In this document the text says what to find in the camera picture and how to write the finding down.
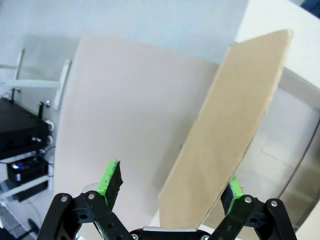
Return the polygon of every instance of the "green gripper pad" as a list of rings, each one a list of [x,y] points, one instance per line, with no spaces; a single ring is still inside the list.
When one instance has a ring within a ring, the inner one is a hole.
[[[243,191],[235,176],[231,178],[230,183],[226,186],[224,192],[221,195],[221,202],[224,210],[224,215],[230,213],[236,200],[238,200],[242,195]]]
[[[120,161],[109,162],[96,191],[104,196],[105,202],[111,210],[114,208],[122,183]]]

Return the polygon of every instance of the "cardboard sheet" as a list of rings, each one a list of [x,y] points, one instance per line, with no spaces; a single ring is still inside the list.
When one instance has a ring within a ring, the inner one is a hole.
[[[129,231],[148,225],[216,70],[172,50],[85,36],[63,99],[54,192],[76,197],[119,160],[124,183],[113,210]],[[93,224],[79,234],[101,239]]]
[[[198,227],[218,200],[278,86],[291,37],[281,30],[228,50],[159,195],[161,227]]]

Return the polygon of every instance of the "black electronic device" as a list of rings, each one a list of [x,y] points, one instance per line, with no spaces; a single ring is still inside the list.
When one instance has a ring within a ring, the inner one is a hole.
[[[30,156],[6,164],[8,180],[18,187],[48,174],[48,162],[41,156]]]
[[[38,115],[13,100],[0,98],[0,160],[38,151],[48,145],[50,125],[42,120],[44,103]]]
[[[8,187],[13,189],[34,179],[47,175],[48,164],[49,163],[40,155],[7,163],[6,171],[8,176]],[[13,199],[22,202],[47,188],[48,181],[44,181],[24,191],[16,193],[13,195]]]

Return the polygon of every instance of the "brown cardboard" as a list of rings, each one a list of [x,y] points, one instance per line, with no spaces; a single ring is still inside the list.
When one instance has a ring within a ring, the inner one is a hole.
[[[159,195],[161,227],[198,227],[216,203],[278,86],[291,37],[281,30],[229,48]]]

